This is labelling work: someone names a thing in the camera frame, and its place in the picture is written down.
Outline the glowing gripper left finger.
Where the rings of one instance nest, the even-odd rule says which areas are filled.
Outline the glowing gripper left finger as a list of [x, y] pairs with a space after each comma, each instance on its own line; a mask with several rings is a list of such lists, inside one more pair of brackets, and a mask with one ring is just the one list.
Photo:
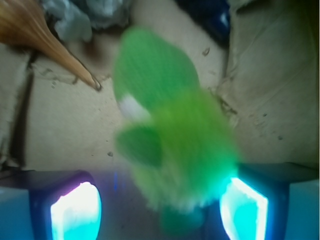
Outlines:
[[83, 170], [0, 173], [2, 240], [96, 240], [102, 199]]

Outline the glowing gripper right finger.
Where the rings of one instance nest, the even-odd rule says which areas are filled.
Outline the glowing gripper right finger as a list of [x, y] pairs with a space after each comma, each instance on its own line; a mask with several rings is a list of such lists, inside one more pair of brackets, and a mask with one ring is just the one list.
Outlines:
[[314, 163], [243, 163], [207, 211], [207, 240], [317, 240], [320, 171]]

